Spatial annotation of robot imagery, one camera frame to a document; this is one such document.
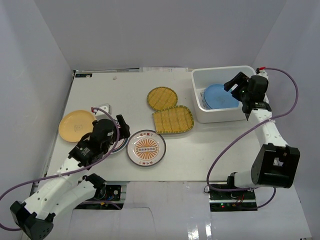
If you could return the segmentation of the blue plate with bear print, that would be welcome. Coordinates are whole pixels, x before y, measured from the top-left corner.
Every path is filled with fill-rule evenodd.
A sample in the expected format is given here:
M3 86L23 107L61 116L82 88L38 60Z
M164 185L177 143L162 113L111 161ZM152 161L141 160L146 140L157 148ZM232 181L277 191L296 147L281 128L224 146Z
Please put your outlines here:
M203 98L206 105L212 109L231 109L239 106L239 101L236 100L230 91L225 91L223 84L212 84L203 92Z

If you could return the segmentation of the yellow plate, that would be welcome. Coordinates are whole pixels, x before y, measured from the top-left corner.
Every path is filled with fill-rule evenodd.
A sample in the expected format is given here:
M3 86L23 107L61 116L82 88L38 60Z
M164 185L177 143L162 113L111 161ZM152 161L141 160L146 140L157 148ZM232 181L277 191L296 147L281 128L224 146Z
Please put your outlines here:
M87 133L93 130L95 116L86 110L76 110L68 113L59 123L60 137L70 143L79 142Z

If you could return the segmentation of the plain blue plate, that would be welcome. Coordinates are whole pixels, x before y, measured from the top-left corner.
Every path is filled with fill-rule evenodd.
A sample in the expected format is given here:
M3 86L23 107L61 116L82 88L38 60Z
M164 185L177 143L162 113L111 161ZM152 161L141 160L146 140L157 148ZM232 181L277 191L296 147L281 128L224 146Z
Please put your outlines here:
M201 96L201 102L202 102L203 108L206 109L206 101L204 99L204 92L205 92L205 89L202 89L200 92L200 96Z

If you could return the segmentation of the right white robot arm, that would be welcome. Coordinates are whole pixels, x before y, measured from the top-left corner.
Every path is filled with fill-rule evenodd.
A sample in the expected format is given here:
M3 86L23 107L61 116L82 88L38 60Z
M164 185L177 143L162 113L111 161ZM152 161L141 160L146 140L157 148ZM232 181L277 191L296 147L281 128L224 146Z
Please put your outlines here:
M236 200L244 188L290 188L296 175L300 151L282 138L273 120L272 109L265 100L269 81L265 71L248 77L239 72L224 84L224 89L242 103L242 112L254 125L260 150L248 171L234 173L234 182L225 188L226 195Z

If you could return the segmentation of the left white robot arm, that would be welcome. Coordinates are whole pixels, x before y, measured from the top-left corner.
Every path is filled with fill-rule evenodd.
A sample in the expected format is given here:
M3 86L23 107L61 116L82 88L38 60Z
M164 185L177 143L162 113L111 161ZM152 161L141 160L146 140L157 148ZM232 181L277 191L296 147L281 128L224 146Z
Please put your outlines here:
M83 202L105 196L106 181L87 171L107 156L118 140L130 137L130 127L122 115L116 120L95 120L92 132L85 134L69 152L58 176L48 180L33 195L10 206L14 222L32 240L45 239L54 227L54 219L72 211Z

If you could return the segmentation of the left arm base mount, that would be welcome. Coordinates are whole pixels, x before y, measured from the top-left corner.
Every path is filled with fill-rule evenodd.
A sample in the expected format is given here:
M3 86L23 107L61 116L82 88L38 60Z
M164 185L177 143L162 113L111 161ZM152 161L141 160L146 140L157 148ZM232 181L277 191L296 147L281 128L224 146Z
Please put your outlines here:
M86 200L78 205L79 210L121 210L123 200L121 197L121 185L106 185L104 190L96 197Z

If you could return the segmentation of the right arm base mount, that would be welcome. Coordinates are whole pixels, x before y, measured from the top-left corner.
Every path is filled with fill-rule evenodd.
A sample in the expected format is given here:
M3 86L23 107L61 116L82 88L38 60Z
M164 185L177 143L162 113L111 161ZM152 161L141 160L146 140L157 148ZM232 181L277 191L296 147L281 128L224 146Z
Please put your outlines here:
M256 211L257 201L254 191L214 191L207 185L203 189L208 194L210 211L242 212Z

